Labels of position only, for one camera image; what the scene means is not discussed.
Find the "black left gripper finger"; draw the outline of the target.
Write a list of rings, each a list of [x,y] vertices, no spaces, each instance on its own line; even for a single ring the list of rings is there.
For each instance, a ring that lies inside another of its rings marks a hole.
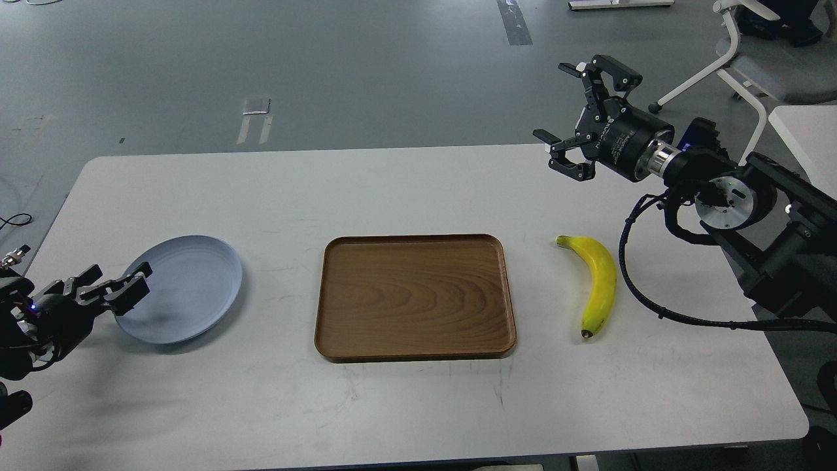
[[[78,304],[99,314],[110,311],[114,316],[123,316],[149,295],[147,277],[152,275],[152,272],[149,262],[141,262],[121,278],[103,281],[80,292]]]
[[[53,281],[53,283],[48,284],[39,292],[39,297],[55,294],[63,297],[75,298],[81,287],[91,287],[97,280],[99,280],[99,278],[102,277],[102,275],[103,272],[101,271],[99,265],[93,264],[74,277],[69,277],[64,280],[56,280]]]

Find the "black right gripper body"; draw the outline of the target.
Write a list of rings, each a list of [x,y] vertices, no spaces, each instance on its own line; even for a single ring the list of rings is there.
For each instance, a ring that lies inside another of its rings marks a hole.
[[[604,164],[632,182],[649,176],[648,161],[653,141],[671,143],[675,128],[655,115],[629,104],[624,98],[609,98],[603,107],[586,105],[575,126],[576,134],[594,135],[582,146],[586,159]]]

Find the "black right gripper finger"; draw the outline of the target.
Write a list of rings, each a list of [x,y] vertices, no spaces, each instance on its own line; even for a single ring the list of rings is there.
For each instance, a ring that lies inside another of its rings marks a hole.
[[[594,56],[587,63],[559,63],[559,69],[571,77],[582,80],[586,109],[603,109],[607,99],[615,99],[618,108],[630,109],[627,98],[643,80],[643,75],[612,56]],[[603,75],[613,81],[613,89],[621,96],[610,95]]]
[[[595,178],[594,161],[585,158],[583,163],[574,163],[567,157],[569,150],[594,142],[594,138],[597,137],[595,132],[584,132],[575,137],[561,140],[547,130],[535,129],[532,131],[532,136],[546,144],[549,155],[548,167],[550,169],[576,181],[587,181]]]

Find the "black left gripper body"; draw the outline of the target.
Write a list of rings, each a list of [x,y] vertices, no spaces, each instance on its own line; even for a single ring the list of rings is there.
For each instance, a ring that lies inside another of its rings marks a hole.
[[[29,303],[19,328],[31,341],[27,347],[34,367],[50,367],[63,360],[91,333],[95,319],[105,312],[97,299],[47,294]]]

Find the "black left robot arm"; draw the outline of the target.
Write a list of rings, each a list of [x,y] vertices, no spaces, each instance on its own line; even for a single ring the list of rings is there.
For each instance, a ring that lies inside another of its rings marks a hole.
[[[21,245],[2,257],[1,376],[21,381],[63,360],[87,339],[104,312],[122,316],[137,306],[150,289],[148,262],[121,278],[99,283],[101,268],[93,264],[81,274],[58,279],[39,292],[13,266],[29,253]]]

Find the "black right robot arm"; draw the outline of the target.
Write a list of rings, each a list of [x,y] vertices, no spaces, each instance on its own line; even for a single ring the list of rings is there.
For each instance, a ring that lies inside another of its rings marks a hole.
[[[751,152],[736,163],[721,145],[715,122],[696,117],[673,145],[675,129],[628,102],[641,75],[611,56],[560,63],[582,81],[585,105],[573,137],[536,129],[548,165],[577,181],[602,164],[631,182],[650,175],[666,190],[644,196],[620,235],[619,268],[632,295],[661,319],[681,324],[762,332],[835,332],[835,200],[771,158]],[[716,245],[742,269],[746,298],[772,319],[714,321],[693,318],[645,297],[627,271],[630,230],[651,205],[667,231],[693,245]]]

